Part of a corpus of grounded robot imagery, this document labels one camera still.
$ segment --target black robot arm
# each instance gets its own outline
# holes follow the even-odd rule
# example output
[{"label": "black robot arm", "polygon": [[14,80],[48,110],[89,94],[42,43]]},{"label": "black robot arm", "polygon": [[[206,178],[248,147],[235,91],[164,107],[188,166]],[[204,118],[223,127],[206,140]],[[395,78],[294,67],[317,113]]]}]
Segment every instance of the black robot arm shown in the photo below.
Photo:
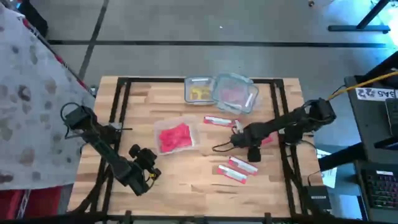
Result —
[{"label": "black robot arm", "polygon": [[63,118],[63,122],[71,130],[83,131],[79,134],[79,137],[91,144],[105,159],[114,174],[114,178],[123,186],[130,186],[137,196],[149,190],[144,177],[144,170],[150,173],[152,180],[156,180],[161,174],[160,170],[154,168],[157,156],[150,149],[141,149],[138,145],[133,145],[129,154],[132,158],[137,157],[135,161],[128,161],[125,157],[119,156],[110,144],[114,144],[120,138],[120,131],[110,125],[100,125],[90,108],[79,106],[68,113]]},{"label": "black robot arm", "polygon": [[248,147],[248,161],[259,162],[261,141],[270,133],[284,129],[285,142],[297,144],[303,138],[303,133],[317,131],[335,119],[336,114],[329,101],[321,98],[310,100],[303,106],[268,122],[247,125],[243,131],[231,136],[231,143],[234,147]]}]

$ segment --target white fabric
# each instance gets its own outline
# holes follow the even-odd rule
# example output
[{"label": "white fabric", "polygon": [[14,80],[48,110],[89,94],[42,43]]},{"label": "white fabric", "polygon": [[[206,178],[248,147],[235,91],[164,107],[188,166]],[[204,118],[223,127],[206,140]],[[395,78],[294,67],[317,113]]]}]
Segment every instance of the white fabric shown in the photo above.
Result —
[{"label": "white fabric", "polygon": [[0,68],[0,190],[73,183],[84,142],[64,139],[60,108],[94,98],[2,4]]}]

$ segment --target wooden table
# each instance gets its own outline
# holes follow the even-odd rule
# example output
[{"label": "wooden table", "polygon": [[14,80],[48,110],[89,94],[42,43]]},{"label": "wooden table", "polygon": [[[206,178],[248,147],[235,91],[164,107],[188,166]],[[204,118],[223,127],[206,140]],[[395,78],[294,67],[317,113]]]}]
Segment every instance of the wooden table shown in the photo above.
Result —
[{"label": "wooden table", "polygon": [[[103,77],[95,102],[95,113],[100,123],[109,121],[117,77]],[[254,121],[268,121],[274,118],[268,84],[256,84],[260,89],[258,106],[250,115],[242,118],[243,125]],[[300,83],[297,78],[284,79],[289,110],[303,104]],[[120,94],[122,101],[124,90]],[[118,181],[113,182],[109,204],[110,215],[123,215],[131,210],[135,215],[204,215],[217,217],[263,217],[270,212],[272,217],[289,217],[289,206],[282,171],[280,148],[276,133],[274,141],[261,148],[262,161],[255,163],[259,168],[257,176],[249,176],[246,184],[226,178],[216,173],[220,164],[226,165],[228,156],[246,159],[247,149],[234,149],[217,153],[212,146],[228,142],[231,129],[203,124],[206,115],[222,118],[235,118],[222,113],[215,106],[192,106],[184,102],[183,83],[132,83],[125,128],[119,154],[131,159],[128,150],[133,144],[155,149],[154,122],[186,114],[197,116],[201,144],[194,151],[184,151],[167,156],[159,156],[155,167],[162,175],[146,194],[137,197],[128,187]],[[282,111],[280,95],[277,94],[279,109]],[[308,175],[319,171],[314,148],[309,144],[297,146],[297,155],[304,185]],[[100,156],[91,147],[83,150],[75,185],[73,186],[68,209],[80,204],[94,186]],[[321,185],[319,173],[311,175],[313,185]],[[300,211],[297,191],[293,185],[295,207]],[[102,205],[104,191],[99,198]]]}]

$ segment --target plastic container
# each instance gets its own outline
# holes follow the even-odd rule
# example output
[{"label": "plastic container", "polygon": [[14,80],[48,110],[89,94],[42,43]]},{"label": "plastic container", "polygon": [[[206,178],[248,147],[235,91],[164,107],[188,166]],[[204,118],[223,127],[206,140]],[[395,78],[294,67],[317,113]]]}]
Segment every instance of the plastic container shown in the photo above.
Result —
[{"label": "plastic container", "polygon": [[155,144],[158,154],[194,149],[200,143],[197,121],[195,116],[181,116],[155,122]]},{"label": "plastic container", "polygon": [[192,105],[212,105],[215,102],[211,98],[212,77],[185,78],[185,102]]},{"label": "plastic container", "polygon": [[248,114],[253,110],[259,89],[253,81],[238,74],[220,74],[216,77],[211,97],[217,107],[234,114]]}]

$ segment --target keyboard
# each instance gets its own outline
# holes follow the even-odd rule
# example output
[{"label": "keyboard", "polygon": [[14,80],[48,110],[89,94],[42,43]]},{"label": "keyboard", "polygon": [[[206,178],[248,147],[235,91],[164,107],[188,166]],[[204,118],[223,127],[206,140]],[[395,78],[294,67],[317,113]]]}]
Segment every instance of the keyboard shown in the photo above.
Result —
[{"label": "keyboard", "polygon": [[362,175],[372,208],[398,210],[398,172],[362,170]]}]

